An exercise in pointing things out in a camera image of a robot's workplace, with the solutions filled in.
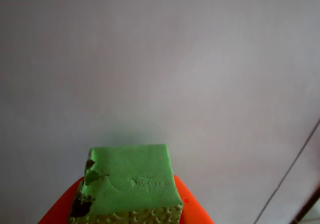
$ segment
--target white wall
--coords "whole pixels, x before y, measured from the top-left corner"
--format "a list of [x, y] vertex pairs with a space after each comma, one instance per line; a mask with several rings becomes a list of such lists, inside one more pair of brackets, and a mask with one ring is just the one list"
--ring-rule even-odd
[[217, 224], [252, 224], [320, 117], [319, 10], [0, 0], [1, 219], [38, 222], [91, 146], [167, 143]]

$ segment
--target green block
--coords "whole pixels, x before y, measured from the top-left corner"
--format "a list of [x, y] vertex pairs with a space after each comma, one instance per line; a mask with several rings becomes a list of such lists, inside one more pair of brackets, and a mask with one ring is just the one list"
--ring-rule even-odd
[[166, 145], [96, 147], [69, 223], [178, 224], [182, 208]]

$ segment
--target orange plastic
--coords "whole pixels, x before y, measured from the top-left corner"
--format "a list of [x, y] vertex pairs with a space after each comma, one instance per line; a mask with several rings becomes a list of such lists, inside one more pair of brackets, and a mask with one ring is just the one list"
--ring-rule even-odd
[[180, 224], [214, 224], [205, 209], [178, 176], [174, 176], [175, 185], [184, 202]]
[[[75, 198], [79, 182], [76, 181], [45, 214], [39, 224], [68, 224], [72, 202]], [[178, 176], [174, 177], [181, 199], [184, 201], [180, 224], [214, 224], [208, 213], [196, 200]]]

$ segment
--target dark brown spot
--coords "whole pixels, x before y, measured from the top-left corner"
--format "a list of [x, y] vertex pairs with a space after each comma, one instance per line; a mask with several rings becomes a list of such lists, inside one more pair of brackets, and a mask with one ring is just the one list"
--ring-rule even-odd
[[94, 160], [89, 159], [85, 164], [85, 171], [91, 168], [96, 162]]
[[70, 213], [71, 218], [83, 217], [90, 212], [90, 207], [92, 205], [92, 202], [90, 201], [91, 196], [88, 196], [87, 200], [88, 200], [87, 202], [82, 201], [81, 193], [76, 194], [72, 204], [71, 213]]

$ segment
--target green eraser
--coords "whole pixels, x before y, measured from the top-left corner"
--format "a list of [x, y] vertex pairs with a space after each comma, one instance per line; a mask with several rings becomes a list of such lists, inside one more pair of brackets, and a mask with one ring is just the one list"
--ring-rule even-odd
[[91, 148], [71, 224], [178, 224], [183, 202], [166, 145]]

